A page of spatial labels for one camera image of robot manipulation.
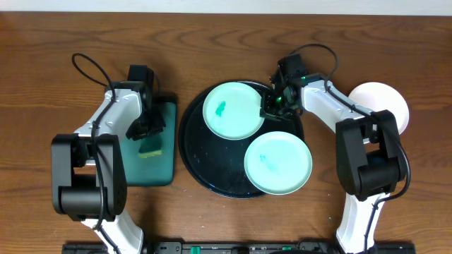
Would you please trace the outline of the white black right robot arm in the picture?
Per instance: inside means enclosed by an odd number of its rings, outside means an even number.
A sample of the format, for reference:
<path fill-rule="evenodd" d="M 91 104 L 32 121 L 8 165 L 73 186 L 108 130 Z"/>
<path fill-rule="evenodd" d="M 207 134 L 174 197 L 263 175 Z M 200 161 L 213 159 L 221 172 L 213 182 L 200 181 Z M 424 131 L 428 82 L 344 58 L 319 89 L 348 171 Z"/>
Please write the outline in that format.
<path fill-rule="evenodd" d="M 341 253 L 370 253 L 379 210 L 402 196 L 398 182 L 410 182 L 410 165 L 400 143 L 394 115 L 362 107 L 338 91 L 322 74 L 270 79 L 261 116 L 291 117 L 296 109 L 317 116 L 335 133 L 336 171 L 346 192 L 342 222 L 335 238 Z"/>

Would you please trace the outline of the green yellow sponge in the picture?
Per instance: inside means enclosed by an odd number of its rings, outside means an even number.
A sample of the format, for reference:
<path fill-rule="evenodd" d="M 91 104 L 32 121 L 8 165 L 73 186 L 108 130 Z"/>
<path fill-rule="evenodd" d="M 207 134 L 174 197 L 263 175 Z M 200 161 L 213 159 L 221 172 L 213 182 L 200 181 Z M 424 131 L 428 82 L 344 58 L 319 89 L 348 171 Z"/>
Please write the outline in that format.
<path fill-rule="evenodd" d="M 160 134 L 150 135 L 141 139 L 138 149 L 139 158 L 154 157 L 162 154 L 162 137 Z"/>

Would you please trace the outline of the white plate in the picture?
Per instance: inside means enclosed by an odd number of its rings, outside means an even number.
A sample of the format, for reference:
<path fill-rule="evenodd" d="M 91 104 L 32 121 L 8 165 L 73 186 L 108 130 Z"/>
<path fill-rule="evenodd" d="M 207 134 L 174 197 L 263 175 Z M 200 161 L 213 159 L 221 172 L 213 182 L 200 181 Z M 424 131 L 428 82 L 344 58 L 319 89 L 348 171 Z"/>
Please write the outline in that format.
<path fill-rule="evenodd" d="M 404 97 L 393 87 L 379 82 L 358 85 L 348 96 L 358 105 L 373 111 L 389 110 L 395 117 L 399 134 L 409 124 L 410 112 Z"/>

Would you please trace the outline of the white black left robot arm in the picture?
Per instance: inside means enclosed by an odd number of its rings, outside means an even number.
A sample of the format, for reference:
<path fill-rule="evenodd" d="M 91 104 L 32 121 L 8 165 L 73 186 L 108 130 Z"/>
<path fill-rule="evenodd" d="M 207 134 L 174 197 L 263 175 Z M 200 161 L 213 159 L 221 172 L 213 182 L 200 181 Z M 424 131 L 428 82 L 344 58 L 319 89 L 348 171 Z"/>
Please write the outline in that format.
<path fill-rule="evenodd" d="M 89 226 L 108 253 L 143 250 L 143 230 L 125 209 L 127 186 L 120 143 L 147 140 L 163 130 L 165 122 L 152 103 L 152 82 L 112 83 L 99 109 L 83 126 L 52 140 L 54 209 Z"/>

